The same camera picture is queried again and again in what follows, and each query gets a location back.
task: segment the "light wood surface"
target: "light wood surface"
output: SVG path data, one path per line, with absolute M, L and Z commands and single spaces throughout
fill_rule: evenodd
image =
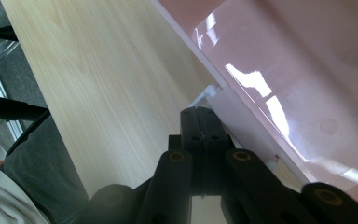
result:
M 2 3 L 89 196 L 148 179 L 214 83 L 173 29 L 148 0 Z

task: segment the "person's leg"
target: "person's leg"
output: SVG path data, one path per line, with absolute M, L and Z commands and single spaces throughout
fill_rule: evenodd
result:
M 35 120 L 47 109 L 40 106 L 28 105 L 24 102 L 0 98 L 0 119 Z
M 52 117 L 7 156 L 4 171 L 53 223 L 73 223 L 89 202 Z

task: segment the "pink plastic panel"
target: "pink plastic panel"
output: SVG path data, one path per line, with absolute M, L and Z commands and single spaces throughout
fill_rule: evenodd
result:
M 358 1 L 156 2 L 309 180 L 358 184 Z

